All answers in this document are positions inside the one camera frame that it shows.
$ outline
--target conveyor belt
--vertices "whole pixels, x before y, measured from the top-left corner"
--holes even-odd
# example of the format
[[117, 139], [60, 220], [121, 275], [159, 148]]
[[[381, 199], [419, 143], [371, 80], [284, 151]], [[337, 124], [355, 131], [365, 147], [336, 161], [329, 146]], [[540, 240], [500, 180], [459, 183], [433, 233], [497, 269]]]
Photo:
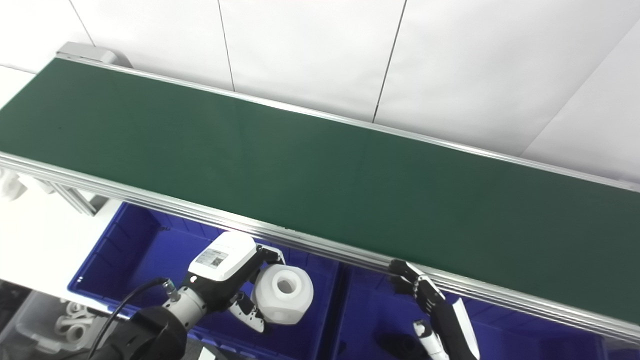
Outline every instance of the conveyor belt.
[[0, 165], [640, 339], [623, 183], [63, 57], [0, 111]]

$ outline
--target blue crate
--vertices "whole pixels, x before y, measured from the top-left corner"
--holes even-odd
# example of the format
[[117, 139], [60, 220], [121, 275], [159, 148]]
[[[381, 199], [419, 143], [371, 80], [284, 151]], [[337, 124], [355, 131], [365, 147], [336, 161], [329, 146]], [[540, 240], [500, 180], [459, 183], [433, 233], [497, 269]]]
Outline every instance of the blue crate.
[[609, 352], [609, 360], [640, 360], [640, 350], [612, 350]]
[[[394, 294], [382, 274], [350, 267], [347, 277], [332, 359], [397, 360], [378, 345], [380, 337], [413, 336], [412, 323], [425, 318], [424, 313], [411, 297]], [[449, 302], [457, 298], [452, 294], [446, 296]], [[476, 332], [481, 359], [607, 359], [604, 341], [595, 334], [481, 301], [463, 300]]]
[[[169, 277], [180, 284], [191, 260], [220, 233], [212, 226], [122, 204], [68, 288], [113, 308], [135, 287], [155, 277]], [[281, 249], [287, 264], [305, 269], [314, 284], [314, 299], [300, 322], [271, 325], [271, 332], [259, 334], [225, 311], [207, 315], [189, 335], [257, 359], [316, 359], [339, 264], [265, 244]], [[243, 286], [247, 294], [251, 289], [251, 284]], [[141, 307], [165, 300], [166, 295], [157, 287], [132, 299], [124, 314], [130, 316]]]

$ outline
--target green conveyor belt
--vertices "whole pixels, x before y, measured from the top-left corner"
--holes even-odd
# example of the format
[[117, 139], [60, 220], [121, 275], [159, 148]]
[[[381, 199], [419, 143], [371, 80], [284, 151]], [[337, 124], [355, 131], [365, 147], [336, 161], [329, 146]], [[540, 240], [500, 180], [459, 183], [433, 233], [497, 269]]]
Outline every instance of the green conveyor belt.
[[640, 323], [640, 193], [61, 59], [0, 151]]

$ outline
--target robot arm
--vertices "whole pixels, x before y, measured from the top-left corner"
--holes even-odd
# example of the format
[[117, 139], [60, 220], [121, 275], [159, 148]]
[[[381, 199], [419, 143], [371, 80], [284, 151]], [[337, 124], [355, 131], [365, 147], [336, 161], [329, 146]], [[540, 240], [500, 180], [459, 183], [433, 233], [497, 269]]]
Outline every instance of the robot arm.
[[413, 295], [431, 319], [431, 323], [414, 321], [413, 329], [432, 360], [480, 359], [476, 335], [462, 299], [453, 304], [446, 302], [427, 274], [406, 261], [391, 261], [389, 271], [394, 274], [391, 281], [396, 291]]
[[191, 262], [179, 289], [169, 280], [163, 284], [167, 302], [141, 309], [118, 324], [90, 359], [179, 360], [187, 332], [206, 314], [227, 309], [252, 329], [264, 332], [264, 317], [240, 291], [245, 282], [255, 280], [263, 263], [284, 264], [282, 252], [256, 245], [247, 234], [223, 233]]

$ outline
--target label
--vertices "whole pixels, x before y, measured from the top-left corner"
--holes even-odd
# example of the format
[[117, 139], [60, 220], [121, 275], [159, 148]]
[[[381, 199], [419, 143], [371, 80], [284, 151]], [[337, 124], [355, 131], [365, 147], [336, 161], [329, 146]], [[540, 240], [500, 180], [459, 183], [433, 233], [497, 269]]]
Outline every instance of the label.
[[198, 256], [196, 263], [206, 265], [210, 268], [217, 268], [228, 254], [214, 249], [207, 249]]

